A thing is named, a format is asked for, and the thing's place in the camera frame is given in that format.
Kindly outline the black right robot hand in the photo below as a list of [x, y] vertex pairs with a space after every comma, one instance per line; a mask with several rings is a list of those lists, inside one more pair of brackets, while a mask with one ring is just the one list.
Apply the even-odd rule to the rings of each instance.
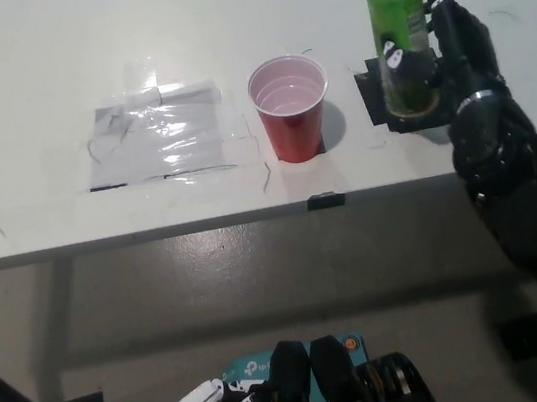
[[439, 54], [379, 35], [379, 71], [385, 104], [397, 117], [426, 116], [443, 98], [456, 120], [499, 116], [508, 89], [489, 29], [456, 0], [422, 0], [415, 18]]

